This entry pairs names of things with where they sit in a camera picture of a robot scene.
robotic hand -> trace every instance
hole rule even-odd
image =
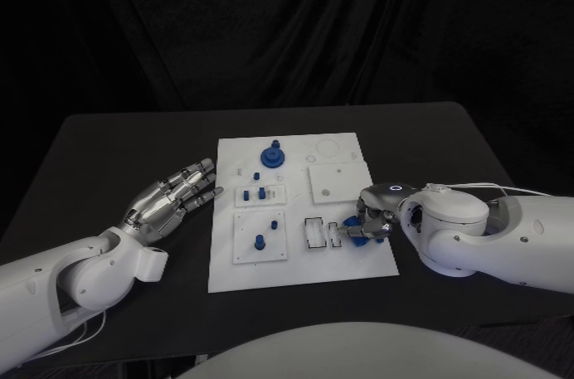
[[[134,278],[161,279],[167,254],[150,245],[184,214],[223,191],[203,159],[156,182],[131,203],[122,222],[92,236],[0,266],[0,374],[119,302]],[[59,305],[56,283],[70,296]]]
[[[440,274],[481,271],[512,284],[574,294],[574,198],[530,192],[539,195],[483,202],[453,187],[513,189],[487,183],[427,184],[422,190],[373,185],[360,191],[360,224],[339,232],[380,239],[399,223],[421,261]]]

white wire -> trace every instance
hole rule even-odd
[[[499,186],[493,182],[468,182],[467,184],[443,184],[443,185],[450,188],[499,188],[502,192],[505,192],[505,190],[512,190],[519,192],[528,192],[535,195],[543,195],[545,197],[551,197],[551,195],[545,194],[543,192],[525,190],[523,188],[516,188],[516,187]]]
[[[93,335],[89,336],[89,338],[85,338],[83,340],[81,340],[83,338],[83,335],[86,334],[86,323],[83,323],[83,333],[81,334],[81,336],[73,340],[72,343],[66,344],[65,346],[59,346],[55,348],[50,348],[49,350],[46,350],[44,352],[36,354],[34,356],[31,356],[24,362],[29,362],[31,360],[36,360],[42,357],[47,357],[52,356],[56,352],[63,352],[63,350],[66,350],[68,348],[78,346],[79,344],[85,343],[88,340],[93,339],[95,335],[101,332],[101,330],[104,329],[104,325],[105,325],[105,310],[102,311],[102,316],[101,316],[101,326],[99,329],[95,331]]]

table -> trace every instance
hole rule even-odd
[[[505,170],[454,103],[72,116],[59,131],[0,244],[0,264],[101,233],[150,183],[205,157],[219,138],[356,132],[373,182],[497,182]],[[207,294],[212,206],[157,247],[158,283],[135,283],[86,344],[37,367],[219,352],[318,323],[373,321],[425,328],[574,313],[574,298],[476,275],[453,279],[421,263],[398,231],[401,275]],[[99,322],[91,323],[96,328]]]

white rounded surface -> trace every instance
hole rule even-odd
[[[461,338],[391,323],[329,323],[228,350],[180,379],[556,378]]]
[[[339,155],[339,145],[337,143],[326,138],[317,142],[317,152],[326,157],[331,158]]]

